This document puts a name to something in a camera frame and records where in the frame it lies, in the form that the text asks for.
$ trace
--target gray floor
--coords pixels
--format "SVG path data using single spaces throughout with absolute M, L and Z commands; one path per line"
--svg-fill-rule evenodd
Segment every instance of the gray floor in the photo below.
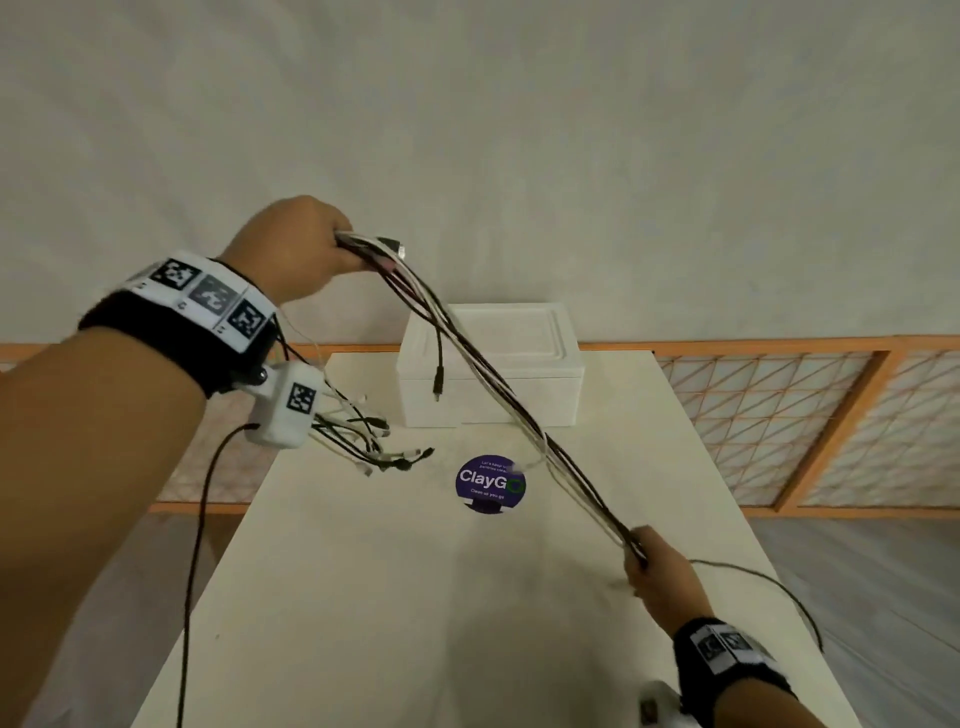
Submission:
M 753 521 L 864 728 L 960 725 L 960 521 Z
M 864 728 L 960 725 L 960 521 L 761 520 Z M 127 728 L 180 631 L 195 520 L 148 516 L 102 574 L 29 728 Z M 201 584 L 213 559 L 204 554 Z

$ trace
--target cable plug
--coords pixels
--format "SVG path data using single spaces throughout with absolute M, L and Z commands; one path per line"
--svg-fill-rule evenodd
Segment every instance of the cable plug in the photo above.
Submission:
M 433 377 L 433 399 L 440 401 L 440 395 L 444 393 L 444 365 L 437 366 L 437 373 Z

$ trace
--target tabletop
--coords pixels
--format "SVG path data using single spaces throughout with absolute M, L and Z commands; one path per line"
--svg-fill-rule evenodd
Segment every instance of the tabletop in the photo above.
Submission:
M 617 516 L 690 558 L 776 576 L 650 352 L 584 352 L 578 422 L 551 435 Z M 187 726 L 637 726 L 670 641 L 627 588 L 622 552 L 550 477 L 477 513 L 474 457 L 536 459 L 511 425 L 405 429 L 392 353 L 336 354 L 330 380 L 433 447 L 365 477 L 310 441 L 276 459 L 193 613 Z M 759 639 L 830 728 L 859 723 L 790 599 L 698 567 L 717 615 Z M 134 728 L 175 722 L 180 641 Z

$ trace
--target round sticker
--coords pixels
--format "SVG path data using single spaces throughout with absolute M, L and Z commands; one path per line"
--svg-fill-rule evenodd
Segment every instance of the round sticker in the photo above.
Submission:
M 457 471 L 457 495 L 477 513 L 503 513 L 513 508 L 527 490 L 523 473 L 514 473 L 514 461 L 502 455 L 474 457 Z

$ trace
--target forearm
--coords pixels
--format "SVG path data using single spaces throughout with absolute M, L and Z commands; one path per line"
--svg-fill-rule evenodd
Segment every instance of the forearm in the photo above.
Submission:
M 823 728 L 804 704 L 760 680 L 739 680 L 717 699 L 716 728 Z
M 3 719 L 17 704 L 25 710 L 77 605 L 177 466 L 205 404 L 177 365 L 106 328 L 0 376 L 0 573 L 16 597 L 0 599 L 0 684 L 16 695 Z

